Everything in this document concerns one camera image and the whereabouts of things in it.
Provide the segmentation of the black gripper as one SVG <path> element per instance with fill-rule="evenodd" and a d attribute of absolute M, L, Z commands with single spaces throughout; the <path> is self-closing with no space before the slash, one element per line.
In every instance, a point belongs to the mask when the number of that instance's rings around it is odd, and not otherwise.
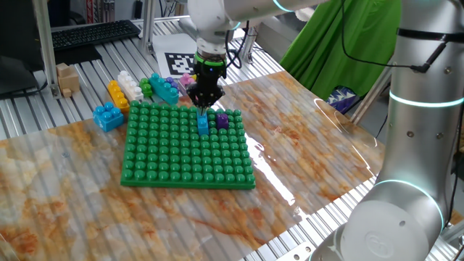
<path fill-rule="evenodd" d="M 225 63 L 197 62 L 194 65 L 194 72 L 196 83 L 188 84 L 186 93 L 196 107 L 211 107 L 223 96 L 223 87 L 218 85 L 218 79 L 226 75 Z M 204 98 L 202 89 L 206 89 Z"/>

